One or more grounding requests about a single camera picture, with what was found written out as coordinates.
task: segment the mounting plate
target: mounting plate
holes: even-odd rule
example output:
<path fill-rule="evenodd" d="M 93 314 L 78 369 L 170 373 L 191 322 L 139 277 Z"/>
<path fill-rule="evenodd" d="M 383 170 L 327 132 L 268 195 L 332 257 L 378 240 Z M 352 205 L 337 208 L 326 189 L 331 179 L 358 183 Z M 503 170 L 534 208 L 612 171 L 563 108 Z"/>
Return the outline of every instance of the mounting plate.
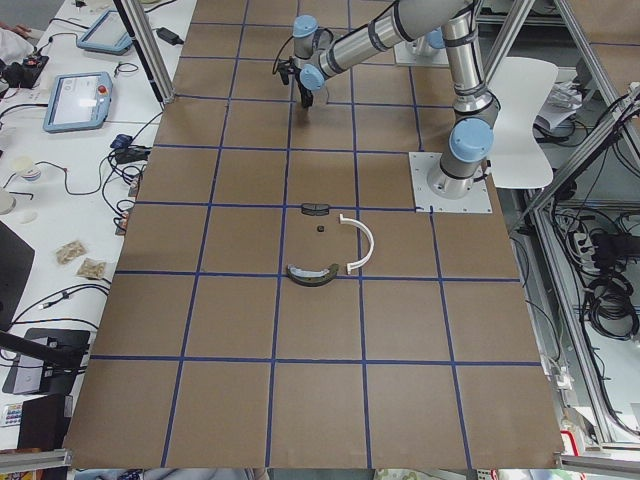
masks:
<path fill-rule="evenodd" d="M 431 167 L 440 161 L 441 153 L 410 152 L 409 165 L 411 167 L 411 182 L 413 183 L 413 199 L 417 212 L 447 213 L 492 213 L 491 200 L 484 180 L 476 182 L 469 193 L 458 200 L 442 198 L 435 194 L 427 184 L 427 174 Z M 478 167 L 476 177 L 482 175 Z"/>
<path fill-rule="evenodd" d="M 410 50 L 411 47 L 412 44 L 409 42 L 400 42 L 394 45 L 393 53 L 395 54 L 397 65 L 449 68 L 449 59 L 444 49 L 433 57 L 425 57 L 423 55 L 414 55 Z"/>

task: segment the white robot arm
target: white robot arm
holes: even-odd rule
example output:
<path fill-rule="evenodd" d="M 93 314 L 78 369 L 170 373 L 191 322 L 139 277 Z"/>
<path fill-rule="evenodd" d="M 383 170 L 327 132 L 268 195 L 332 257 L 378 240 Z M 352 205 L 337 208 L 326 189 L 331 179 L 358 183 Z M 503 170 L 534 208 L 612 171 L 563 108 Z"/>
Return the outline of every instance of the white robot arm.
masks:
<path fill-rule="evenodd" d="M 285 84 L 298 82 L 302 106 L 313 103 L 313 91 L 368 58 L 412 42 L 442 27 L 456 93 L 456 123 L 429 185 L 445 198 L 461 198 L 471 188 L 478 165 L 493 143 L 499 102 L 487 88 L 480 60 L 475 7 L 477 0 L 395 0 L 371 22 L 334 40 L 314 17 L 302 15 L 293 27 L 294 56 L 278 63 Z"/>

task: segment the blue joint cap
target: blue joint cap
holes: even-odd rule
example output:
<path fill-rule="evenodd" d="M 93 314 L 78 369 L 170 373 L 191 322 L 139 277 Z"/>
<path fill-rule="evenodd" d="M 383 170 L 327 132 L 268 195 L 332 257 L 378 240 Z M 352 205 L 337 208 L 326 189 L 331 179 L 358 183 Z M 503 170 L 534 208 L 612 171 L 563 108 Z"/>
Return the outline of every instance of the blue joint cap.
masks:
<path fill-rule="evenodd" d="M 449 137 L 449 147 L 455 157 L 465 163 L 479 162 L 493 145 L 493 130 L 479 118 L 467 118 L 456 124 Z"/>
<path fill-rule="evenodd" d="M 431 48 L 442 50 L 444 45 L 444 37 L 442 36 L 442 28 L 438 27 L 432 32 L 427 33 L 427 43 Z"/>
<path fill-rule="evenodd" d="M 318 21 L 311 15 L 300 15 L 293 22 L 293 38 L 304 38 L 316 33 Z"/>
<path fill-rule="evenodd" d="M 315 92 L 324 87 L 324 75 L 314 65 L 307 63 L 300 71 L 300 83 L 307 89 Z"/>

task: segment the light blue device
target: light blue device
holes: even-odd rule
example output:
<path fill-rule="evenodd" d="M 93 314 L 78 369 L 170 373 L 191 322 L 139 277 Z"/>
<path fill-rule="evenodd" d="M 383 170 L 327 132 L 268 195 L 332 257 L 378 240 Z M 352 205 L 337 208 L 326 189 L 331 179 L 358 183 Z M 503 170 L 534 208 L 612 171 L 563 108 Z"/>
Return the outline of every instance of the light blue device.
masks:
<path fill-rule="evenodd" d="M 100 128 L 109 113 L 112 87 L 107 72 L 57 76 L 44 117 L 45 132 Z"/>
<path fill-rule="evenodd" d="M 107 10 L 78 39 L 78 48 L 90 52 L 122 55 L 132 45 L 131 37 L 117 10 Z"/>

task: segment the white table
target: white table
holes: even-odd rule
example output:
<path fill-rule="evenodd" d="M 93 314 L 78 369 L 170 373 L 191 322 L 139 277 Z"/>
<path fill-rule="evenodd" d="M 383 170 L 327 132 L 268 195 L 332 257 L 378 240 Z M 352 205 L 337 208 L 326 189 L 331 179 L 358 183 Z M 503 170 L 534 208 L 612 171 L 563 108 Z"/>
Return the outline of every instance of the white table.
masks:
<path fill-rule="evenodd" d="M 197 0 L 179 0 L 161 7 L 149 14 L 153 28 L 166 27 L 182 38 L 186 37 L 189 21 Z M 66 2 L 56 15 L 70 18 L 85 25 L 91 24 L 100 12 L 90 13 L 88 9 L 78 14 L 71 2 Z M 64 23 L 52 23 L 41 43 L 49 36 L 59 32 L 80 29 Z M 171 46 L 158 42 L 171 77 L 175 74 L 181 46 Z M 63 73 L 81 73 L 106 71 L 113 78 L 113 71 L 119 61 L 131 62 L 140 66 L 134 74 L 121 74 L 114 78 L 113 101 L 107 122 L 98 130 L 48 134 L 42 130 L 45 109 L 24 109 L 12 112 L 3 118 L 4 128 L 0 132 L 1 148 L 4 155 L 0 159 L 0 182 L 4 184 L 11 175 L 10 160 L 19 155 L 28 155 L 34 161 L 49 161 L 68 168 L 69 188 L 71 191 L 90 191 L 98 185 L 98 165 L 110 152 L 109 145 L 119 133 L 135 135 L 151 118 L 160 112 L 158 102 L 153 95 L 137 53 L 132 49 L 124 56 L 112 56 L 86 52 L 75 47 L 71 36 L 55 37 L 51 46 L 44 50 L 50 56 L 48 65 L 42 74 L 39 88 L 19 91 L 11 99 L 0 102 L 0 111 L 20 103 L 47 103 L 50 88 L 55 75 Z M 151 146 L 155 138 L 160 117 L 154 120 L 140 136 L 136 144 Z M 85 279 L 76 276 L 83 259 L 108 262 L 107 277 L 111 278 L 118 261 L 123 239 L 114 234 L 115 226 L 111 209 L 104 203 L 100 192 L 89 196 L 69 196 L 64 190 L 64 177 L 61 171 L 48 165 L 41 165 L 42 176 L 36 182 L 29 183 L 21 178 L 14 179 L 8 190 L 35 194 L 33 200 L 17 196 L 16 208 L 9 214 L 0 216 L 7 224 L 35 250 L 35 259 L 29 281 L 22 296 L 17 312 L 46 295 L 78 284 Z M 110 171 L 104 168 L 105 176 Z M 119 178 L 110 182 L 106 194 L 112 204 L 127 198 L 128 186 Z M 30 223 L 21 223 L 25 214 L 36 212 L 37 218 Z M 61 266 L 55 258 L 55 251 L 73 240 L 80 240 L 88 253 L 71 263 Z M 99 324 L 106 298 L 95 290 L 80 292 L 70 300 L 46 310 L 33 309 L 22 320 L 73 317 Z M 10 333 L 24 335 L 32 327 L 65 328 L 92 330 L 91 327 L 70 321 L 51 322 L 37 325 L 16 325 Z M 8 369 L 0 367 L 0 381 Z M 73 388 L 74 403 L 82 385 L 82 376 Z M 21 396 L 0 393 L 0 407 L 7 403 L 19 403 L 35 396 Z M 19 429 L 17 427 L 0 428 L 0 449 L 15 448 Z"/>

